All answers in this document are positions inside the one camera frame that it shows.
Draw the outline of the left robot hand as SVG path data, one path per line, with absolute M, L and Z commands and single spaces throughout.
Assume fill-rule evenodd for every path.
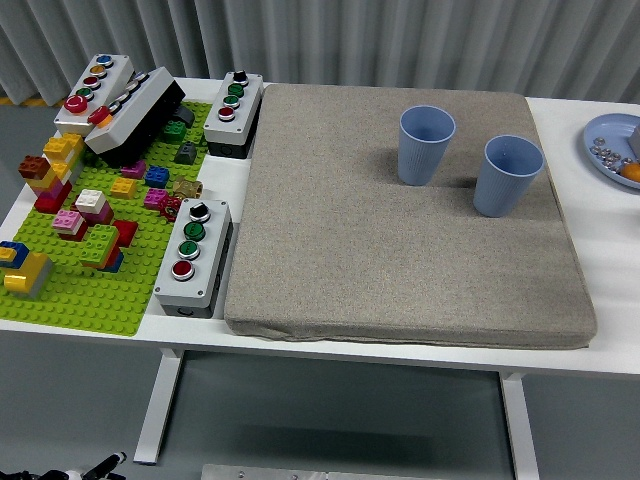
M 115 452 L 93 467 L 70 469 L 64 474 L 67 479 L 76 480 L 125 479 L 125 476 L 115 473 L 115 469 L 126 460 L 125 452 Z

